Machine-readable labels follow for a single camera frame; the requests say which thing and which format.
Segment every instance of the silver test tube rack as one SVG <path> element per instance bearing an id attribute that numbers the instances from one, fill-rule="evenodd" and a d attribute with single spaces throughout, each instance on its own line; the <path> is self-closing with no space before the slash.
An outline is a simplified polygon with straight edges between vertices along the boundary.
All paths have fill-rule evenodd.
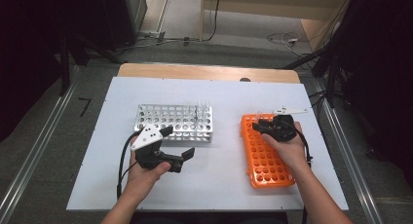
<path id="1" fill-rule="evenodd" d="M 135 131 L 146 124 L 153 124 L 159 130 L 172 126 L 173 133 L 165 140 L 212 141 L 212 107 L 208 104 L 140 104 L 137 109 Z"/>

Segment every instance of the white tabletop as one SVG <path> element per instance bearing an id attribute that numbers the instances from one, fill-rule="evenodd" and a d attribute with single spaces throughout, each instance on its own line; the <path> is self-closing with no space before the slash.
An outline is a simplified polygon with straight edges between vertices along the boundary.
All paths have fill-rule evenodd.
<path id="1" fill-rule="evenodd" d="M 164 142 L 172 155 L 195 147 L 181 173 L 168 172 L 139 205 L 147 210 L 281 210 L 302 209 L 296 185 L 255 189 L 246 174 L 240 121 L 243 114 L 271 113 L 286 106 L 309 109 L 293 115 L 310 145 L 312 169 L 331 197 L 348 209 L 319 126 L 301 84 L 250 83 L 115 77 L 76 179 L 68 210 L 107 210 L 116 203 L 122 149 L 132 134 L 139 104 L 184 104 L 208 101 L 213 108 L 211 143 Z M 127 153 L 124 169 L 128 167 Z"/>

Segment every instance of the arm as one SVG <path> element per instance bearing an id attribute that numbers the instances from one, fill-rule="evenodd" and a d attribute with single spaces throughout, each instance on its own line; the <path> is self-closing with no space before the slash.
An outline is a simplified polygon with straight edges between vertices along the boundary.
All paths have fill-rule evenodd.
<path id="1" fill-rule="evenodd" d="M 134 151 L 131 151 L 130 165 L 133 165 L 135 162 Z M 161 178 L 161 175 L 169 169 L 169 163 L 161 163 L 151 170 L 141 168 L 139 164 L 134 165 L 129 170 L 128 182 L 123 194 L 106 214 L 101 224 L 129 224 L 137 206 L 146 198 L 155 182 Z"/>
<path id="2" fill-rule="evenodd" d="M 295 128 L 301 131 L 297 122 Z M 262 134 L 262 137 L 277 150 L 291 170 L 312 223 L 352 223 L 311 171 L 298 135 L 288 142 L 277 142 L 268 134 Z"/>

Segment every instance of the human hand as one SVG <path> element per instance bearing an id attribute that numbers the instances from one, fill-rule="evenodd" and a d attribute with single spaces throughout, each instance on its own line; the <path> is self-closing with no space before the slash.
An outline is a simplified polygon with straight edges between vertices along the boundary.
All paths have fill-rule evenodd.
<path id="1" fill-rule="evenodd" d="M 131 140 L 131 144 L 133 144 L 135 140 L 136 137 Z M 135 163 L 135 154 L 134 151 L 131 151 L 130 165 Z M 128 182 L 123 195 L 127 194 L 128 197 L 133 199 L 136 205 L 138 205 L 146 198 L 146 196 L 148 196 L 152 187 L 155 185 L 155 182 L 161 178 L 161 175 L 166 173 L 169 169 L 169 163 L 161 163 L 151 170 L 142 168 L 136 163 L 136 165 L 129 170 Z"/>
<path id="2" fill-rule="evenodd" d="M 294 126 L 300 132 L 302 132 L 299 122 L 295 122 Z M 277 142 L 274 138 L 266 133 L 262 134 L 262 138 L 277 150 L 280 157 L 288 165 L 289 168 L 295 169 L 296 167 L 301 167 L 302 165 L 307 164 L 304 153 L 304 143 L 298 134 L 287 142 Z"/>

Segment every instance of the orange plastic rack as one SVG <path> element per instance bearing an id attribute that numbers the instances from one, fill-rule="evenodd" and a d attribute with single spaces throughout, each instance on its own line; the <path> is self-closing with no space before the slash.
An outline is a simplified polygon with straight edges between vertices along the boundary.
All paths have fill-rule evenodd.
<path id="1" fill-rule="evenodd" d="M 277 151 L 265 142 L 260 133 L 252 129 L 258 118 L 271 120 L 274 114 L 247 114 L 241 120 L 241 136 L 251 185 L 254 188 L 285 187 L 295 183 L 288 167 Z"/>

